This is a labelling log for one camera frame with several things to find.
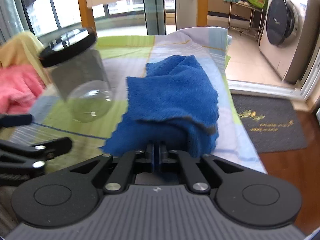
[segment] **doormat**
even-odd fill
[[[308,146],[289,100],[232,95],[233,103],[258,153]]]

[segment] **bed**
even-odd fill
[[[74,121],[57,94],[49,85],[30,113],[31,125],[15,129],[10,140],[30,144],[69,136],[74,147],[66,155],[50,160],[47,171],[55,171],[101,154],[102,146],[112,135],[127,110],[127,76],[145,75],[146,63],[161,61],[171,55],[195,55],[219,95],[217,146],[213,154],[234,163],[265,172],[233,106],[225,77],[226,52],[231,37],[224,28],[194,27],[165,36],[111,36],[98,39],[100,51],[113,93],[114,104],[101,119],[91,123]]]

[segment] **screw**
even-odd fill
[[[117,191],[117,190],[121,189],[121,185],[119,183],[111,182],[111,183],[106,184],[105,188],[110,191]]]
[[[193,184],[193,189],[198,190],[198,191],[205,191],[209,188],[209,185],[204,183],[204,182],[197,182]]]
[[[45,149],[45,146],[44,145],[38,145],[38,146],[35,146],[35,149],[36,150],[43,150],[43,149]]]
[[[33,163],[32,167],[41,168],[44,165],[45,165],[44,161],[38,161],[38,162]]]

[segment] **pink towel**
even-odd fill
[[[0,69],[0,114],[25,114],[45,88],[31,65]]]

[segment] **blue microfiber cloth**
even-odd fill
[[[194,56],[147,64],[145,78],[128,77],[128,111],[101,147],[115,156],[164,141],[197,157],[218,137],[218,94]]]

